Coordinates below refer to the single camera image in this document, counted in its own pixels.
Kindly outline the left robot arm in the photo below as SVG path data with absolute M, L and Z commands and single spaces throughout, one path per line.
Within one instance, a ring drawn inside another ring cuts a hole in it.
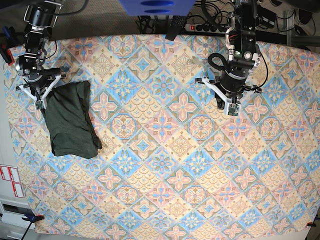
M 224 33 L 225 47 L 228 57 L 220 53 L 208 56 L 208 64 L 220 76 L 209 79 L 204 76 L 196 78 L 195 82 L 203 84 L 214 92 L 217 108 L 227 116 L 237 117 L 241 111 L 241 101 L 245 91 L 261 93 L 261 85 L 246 85 L 247 78 L 265 58 L 256 43 L 256 28 L 258 18 L 258 1 L 237 0 L 233 11 L 228 13 L 227 25 L 221 26 L 211 16 L 206 7 L 206 1 L 201 1 L 201 10 L 209 23 Z

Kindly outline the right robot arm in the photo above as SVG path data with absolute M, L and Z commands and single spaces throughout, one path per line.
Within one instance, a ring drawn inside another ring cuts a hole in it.
M 45 0 L 28 6 L 24 21 L 27 22 L 23 46 L 25 53 L 15 63 L 17 74 L 24 83 L 16 90 L 25 92 L 32 100 L 36 110 L 47 108 L 46 97 L 63 77 L 60 68 L 44 67 L 48 58 L 46 43 L 52 37 L 51 30 L 61 11 L 63 0 Z

